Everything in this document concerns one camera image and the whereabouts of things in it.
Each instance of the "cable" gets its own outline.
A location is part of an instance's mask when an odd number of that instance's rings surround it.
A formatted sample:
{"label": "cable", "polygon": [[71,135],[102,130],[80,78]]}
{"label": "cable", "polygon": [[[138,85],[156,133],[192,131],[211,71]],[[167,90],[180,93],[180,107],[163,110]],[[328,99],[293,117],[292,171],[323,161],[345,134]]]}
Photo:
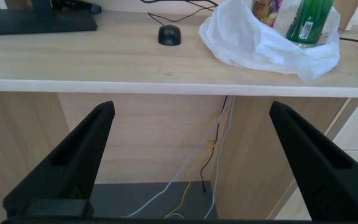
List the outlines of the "cable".
{"label": "cable", "polygon": [[209,10],[209,11],[213,12],[213,10],[212,10],[212,9],[209,9],[209,8],[204,7],[204,6],[202,6],[202,5],[196,4],[196,3],[194,3],[194,2],[188,2],[188,3],[193,4],[193,5],[195,5],[195,6],[198,6],[198,7],[202,7],[203,9],[207,9],[207,10]]}
{"label": "cable", "polygon": [[356,40],[356,39],[349,39],[349,38],[340,37],[339,40],[348,40],[348,41],[353,41],[353,42],[357,42],[357,43],[358,43],[358,40]]}
{"label": "cable", "polygon": [[218,4],[216,4],[215,2],[213,2],[211,0],[149,0],[149,1],[140,0],[140,1],[143,2],[143,3],[147,3],[147,4],[155,3],[155,2],[162,2],[162,1],[185,1],[185,2],[206,1],[206,2],[209,2],[209,3],[213,4],[214,6],[219,6]]}
{"label": "cable", "polygon": [[171,212],[169,212],[168,214],[166,214],[166,215],[164,216],[164,218],[168,218],[170,215],[172,215],[172,214],[175,213],[177,210],[179,210],[180,207],[182,207],[183,202],[185,201],[185,198],[186,198],[187,191],[189,190],[189,188],[190,188],[190,186],[191,186],[190,174],[191,174],[191,172],[196,168],[197,165],[200,165],[200,164],[201,164],[201,162],[203,161],[203,159],[204,159],[207,155],[208,155],[208,151],[206,151],[206,153],[205,153],[203,156],[201,156],[201,157],[194,163],[194,165],[191,167],[191,169],[187,172],[187,181],[188,181],[188,183],[187,183],[187,187],[186,187],[186,189],[185,189],[185,191],[184,191],[184,193],[183,193],[183,195],[182,195],[182,197],[181,197],[180,204],[179,204],[175,209],[173,209]]}
{"label": "cable", "polygon": [[172,182],[179,176],[179,174],[183,171],[183,169],[186,167],[189,158],[198,150],[198,148],[200,148],[200,146],[202,145],[202,143],[205,141],[206,137],[209,136],[210,132],[213,130],[213,128],[218,125],[218,123],[221,122],[223,118],[223,115],[221,115],[218,119],[218,121],[215,123],[215,125],[205,134],[204,138],[198,143],[197,147],[195,149],[193,149],[193,151],[187,156],[186,161],[184,163],[184,165],[181,167],[181,169],[175,174],[175,176],[172,178],[172,180],[167,184],[167,186],[160,191],[158,194],[156,194],[154,197],[152,197],[148,202],[146,202],[143,206],[141,206],[138,210],[132,212],[130,215],[123,217],[123,218],[129,218],[131,216],[136,215],[137,213],[139,213],[141,210],[143,210],[143,208],[145,208],[149,203],[151,203],[153,200],[155,200],[158,196],[162,195],[164,192],[167,191],[167,189],[169,188],[169,186],[171,186]]}
{"label": "cable", "polygon": [[153,18],[155,21],[157,21],[159,24],[161,24],[161,25],[164,26],[164,24],[163,24],[162,22],[160,22],[158,19],[156,19],[156,17],[159,17],[159,18],[162,18],[162,19],[166,19],[166,20],[168,20],[168,21],[170,21],[170,22],[180,22],[180,21],[182,21],[182,20],[184,20],[184,19],[189,18],[190,16],[194,16],[195,14],[197,14],[198,12],[200,12],[200,11],[202,11],[202,10],[211,9],[211,8],[213,8],[213,7],[215,7],[215,6],[204,7],[204,8],[198,9],[198,10],[195,11],[194,13],[192,13],[192,14],[190,14],[190,15],[188,15],[188,16],[185,16],[185,17],[183,17],[183,18],[181,18],[181,19],[178,19],[178,20],[168,19],[168,18],[166,18],[166,17],[159,16],[159,15],[156,15],[156,14],[152,14],[152,13],[150,13],[150,12],[148,12],[147,14],[148,14],[151,18]]}
{"label": "cable", "polygon": [[233,111],[234,111],[234,103],[235,102],[236,102],[236,97],[233,96],[233,99],[232,99],[232,102],[231,102],[231,109],[230,109],[229,127],[226,129],[226,131],[223,134],[222,143],[221,143],[221,145],[219,147],[218,159],[216,161],[216,177],[215,177],[215,184],[214,184],[214,192],[213,192],[213,196],[212,196],[212,204],[211,204],[211,207],[208,210],[208,213],[205,215],[204,219],[206,219],[208,217],[208,215],[212,211],[212,208],[215,206],[216,186],[217,186],[218,179],[219,179],[219,161],[221,160],[222,147],[223,147],[224,140],[226,139],[226,136],[227,136],[228,132],[231,130],[231,126],[232,126],[232,123],[233,123]]}
{"label": "cable", "polygon": [[171,214],[171,215],[167,216],[166,218],[172,217],[172,216],[174,216],[174,215],[177,215],[177,216],[179,216],[180,218],[185,219],[185,217],[183,217],[183,215],[180,215],[179,213]]}
{"label": "cable", "polygon": [[147,13],[152,19],[154,19],[155,21],[157,21],[159,24],[161,24],[161,26],[164,26],[164,24],[162,22],[160,22],[158,19],[154,18],[154,14],[151,14],[151,13]]}
{"label": "cable", "polygon": [[[221,114],[223,113],[223,108],[224,105],[226,105],[226,101],[227,101],[227,96],[224,98],[224,102],[223,102],[223,106],[222,106],[222,110],[221,110]],[[203,183],[203,192],[206,193],[206,187],[205,187],[205,182],[204,182],[204,177],[203,177],[203,170],[204,168],[209,164],[209,162],[211,161],[212,157],[214,156],[214,151],[215,151],[215,147],[216,147],[216,143],[218,141],[218,134],[219,134],[219,125],[221,123],[218,124],[218,126],[216,127],[216,137],[215,137],[215,141],[214,144],[212,145],[212,153],[211,156],[209,157],[208,161],[206,161],[205,165],[203,166],[203,168],[201,168],[200,170],[200,176],[201,176],[201,181]]]}

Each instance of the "computer mouse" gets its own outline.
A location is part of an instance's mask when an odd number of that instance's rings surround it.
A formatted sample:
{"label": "computer mouse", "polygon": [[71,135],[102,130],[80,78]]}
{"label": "computer mouse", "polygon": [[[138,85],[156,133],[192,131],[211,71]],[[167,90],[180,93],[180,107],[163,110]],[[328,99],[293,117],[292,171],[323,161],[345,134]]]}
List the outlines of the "computer mouse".
{"label": "computer mouse", "polygon": [[158,42],[166,46],[176,46],[181,43],[181,32],[179,27],[164,25],[158,32]]}

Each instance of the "white plastic bag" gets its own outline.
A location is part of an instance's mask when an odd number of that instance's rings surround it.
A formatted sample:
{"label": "white plastic bag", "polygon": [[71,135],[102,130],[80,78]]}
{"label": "white plastic bag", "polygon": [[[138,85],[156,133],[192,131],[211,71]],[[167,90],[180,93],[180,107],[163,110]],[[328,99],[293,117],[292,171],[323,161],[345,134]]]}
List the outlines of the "white plastic bag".
{"label": "white plastic bag", "polygon": [[284,0],[274,28],[252,14],[252,0],[226,0],[201,25],[203,42],[216,58],[229,65],[286,75],[298,74],[312,80],[339,63],[341,15],[334,9],[317,47],[301,49],[285,38],[301,0]]}

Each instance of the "green bottle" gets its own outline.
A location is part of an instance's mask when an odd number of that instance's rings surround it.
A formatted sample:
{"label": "green bottle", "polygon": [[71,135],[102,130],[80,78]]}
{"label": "green bottle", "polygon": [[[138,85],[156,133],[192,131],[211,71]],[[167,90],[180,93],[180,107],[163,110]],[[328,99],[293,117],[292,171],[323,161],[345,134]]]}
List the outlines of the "green bottle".
{"label": "green bottle", "polygon": [[302,0],[287,39],[300,44],[317,44],[334,1]]}

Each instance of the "monitor stand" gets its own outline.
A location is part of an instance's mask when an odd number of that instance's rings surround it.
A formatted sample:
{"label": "monitor stand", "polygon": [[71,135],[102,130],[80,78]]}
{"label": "monitor stand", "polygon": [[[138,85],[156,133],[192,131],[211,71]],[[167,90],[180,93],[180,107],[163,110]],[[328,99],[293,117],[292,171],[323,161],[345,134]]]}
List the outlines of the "monitor stand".
{"label": "monitor stand", "polygon": [[0,9],[0,35],[92,31],[87,10],[52,10],[50,0],[32,0],[33,9]]}

